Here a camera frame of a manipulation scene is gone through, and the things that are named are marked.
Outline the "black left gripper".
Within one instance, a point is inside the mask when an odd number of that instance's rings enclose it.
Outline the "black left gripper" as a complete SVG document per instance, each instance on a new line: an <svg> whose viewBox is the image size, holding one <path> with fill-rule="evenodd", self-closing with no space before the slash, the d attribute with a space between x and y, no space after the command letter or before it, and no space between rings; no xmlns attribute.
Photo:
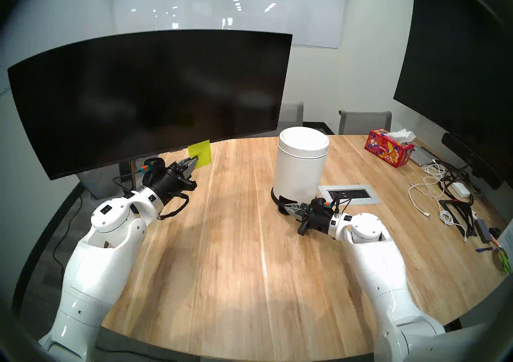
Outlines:
<svg viewBox="0 0 513 362"><path fill-rule="evenodd" d="M199 156L187 157L168 166L165 163L160 168L152 168L149 187L166 205L183 191L194 191L197 184L191 179L192 173L199 161Z"/></svg>

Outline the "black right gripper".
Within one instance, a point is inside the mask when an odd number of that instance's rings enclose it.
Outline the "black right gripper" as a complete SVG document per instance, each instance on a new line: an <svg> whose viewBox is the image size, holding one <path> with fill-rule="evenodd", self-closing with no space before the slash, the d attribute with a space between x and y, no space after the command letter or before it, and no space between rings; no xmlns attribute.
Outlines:
<svg viewBox="0 0 513 362"><path fill-rule="evenodd" d="M331 204L286 203L283 208L294 218L300 218L298 234L306 235L308 230L329 234L334 210Z"/></svg>

